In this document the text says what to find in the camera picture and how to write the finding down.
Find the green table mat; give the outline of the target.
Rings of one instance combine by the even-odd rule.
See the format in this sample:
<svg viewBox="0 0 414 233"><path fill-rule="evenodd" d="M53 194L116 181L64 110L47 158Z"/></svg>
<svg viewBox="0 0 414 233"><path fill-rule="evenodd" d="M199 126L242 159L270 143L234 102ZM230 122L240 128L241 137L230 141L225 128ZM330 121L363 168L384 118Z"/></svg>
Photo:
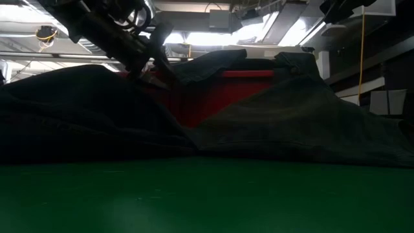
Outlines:
<svg viewBox="0 0 414 233"><path fill-rule="evenodd" d="M0 233L414 233L414 170L211 158L0 166Z"/></svg>

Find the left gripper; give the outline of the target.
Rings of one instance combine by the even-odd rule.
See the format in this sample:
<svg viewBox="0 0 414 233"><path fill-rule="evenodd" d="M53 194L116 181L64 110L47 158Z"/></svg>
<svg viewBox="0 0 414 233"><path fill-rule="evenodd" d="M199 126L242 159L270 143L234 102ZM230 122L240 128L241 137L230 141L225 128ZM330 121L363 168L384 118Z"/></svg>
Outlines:
<svg viewBox="0 0 414 233"><path fill-rule="evenodd" d="M163 50L173 26L158 24L150 39L141 36L151 22L151 10L144 0L77 0L83 14L79 31L129 71L127 79L140 78L150 58L158 69L157 79L166 89L174 84L174 72Z"/></svg>

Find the long ceiling light bar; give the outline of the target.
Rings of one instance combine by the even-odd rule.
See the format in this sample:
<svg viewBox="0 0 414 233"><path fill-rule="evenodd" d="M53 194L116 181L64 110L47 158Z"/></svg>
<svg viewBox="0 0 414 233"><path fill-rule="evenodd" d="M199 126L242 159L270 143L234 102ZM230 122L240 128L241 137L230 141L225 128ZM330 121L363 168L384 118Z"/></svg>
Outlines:
<svg viewBox="0 0 414 233"><path fill-rule="evenodd" d="M107 56L101 55L58 54L43 52L0 51L0 58L4 60L33 60L73 63L119 63L119 61L114 58L108 58Z"/></svg>

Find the grey ceiling box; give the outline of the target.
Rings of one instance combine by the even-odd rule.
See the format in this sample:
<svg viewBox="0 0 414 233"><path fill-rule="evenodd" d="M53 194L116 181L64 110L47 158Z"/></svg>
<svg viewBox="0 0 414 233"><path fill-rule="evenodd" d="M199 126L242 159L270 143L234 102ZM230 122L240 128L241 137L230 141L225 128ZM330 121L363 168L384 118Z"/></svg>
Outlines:
<svg viewBox="0 0 414 233"><path fill-rule="evenodd" d="M209 11L209 30L211 32L229 33L231 28L231 15L225 10Z"/></svg>

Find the dark blue jeans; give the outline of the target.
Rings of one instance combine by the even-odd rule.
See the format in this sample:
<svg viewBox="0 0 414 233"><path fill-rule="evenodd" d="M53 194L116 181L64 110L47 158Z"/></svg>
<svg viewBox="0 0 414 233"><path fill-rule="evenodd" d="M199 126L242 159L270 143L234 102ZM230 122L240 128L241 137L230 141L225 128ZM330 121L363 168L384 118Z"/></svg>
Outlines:
<svg viewBox="0 0 414 233"><path fill-rule="evenodd" d="M0 164L205 156L414 168L414 128L338 98L313 55L281 52L270 87L194 128L99 65L0 87Z"/></svg>

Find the red plastic laundry basket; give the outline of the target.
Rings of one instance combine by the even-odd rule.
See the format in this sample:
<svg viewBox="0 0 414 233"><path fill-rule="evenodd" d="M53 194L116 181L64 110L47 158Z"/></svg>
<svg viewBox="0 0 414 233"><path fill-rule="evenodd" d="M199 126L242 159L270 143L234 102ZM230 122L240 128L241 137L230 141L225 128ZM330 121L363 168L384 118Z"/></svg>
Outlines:
<svg viewBox="0 0 414 233"><path fill-rule="evenodd" d="M174 83L159 72L153 74L167 87L147 82L138 87L167 109L180 125L194 128L227 106L268 89L273 84L275 72L220 71L207 80L189 85Z"/></svg>

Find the white boards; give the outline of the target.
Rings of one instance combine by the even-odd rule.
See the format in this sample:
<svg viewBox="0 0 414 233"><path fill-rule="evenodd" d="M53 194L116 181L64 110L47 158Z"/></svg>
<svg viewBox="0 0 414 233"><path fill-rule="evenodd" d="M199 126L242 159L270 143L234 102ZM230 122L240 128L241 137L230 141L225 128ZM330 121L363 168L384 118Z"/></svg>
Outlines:
<svg viewBox="0 0 414 233"><path fill-rule="evenodd" d="M407 90L372 91L369 111L376 115L401 115Z"/></svg>

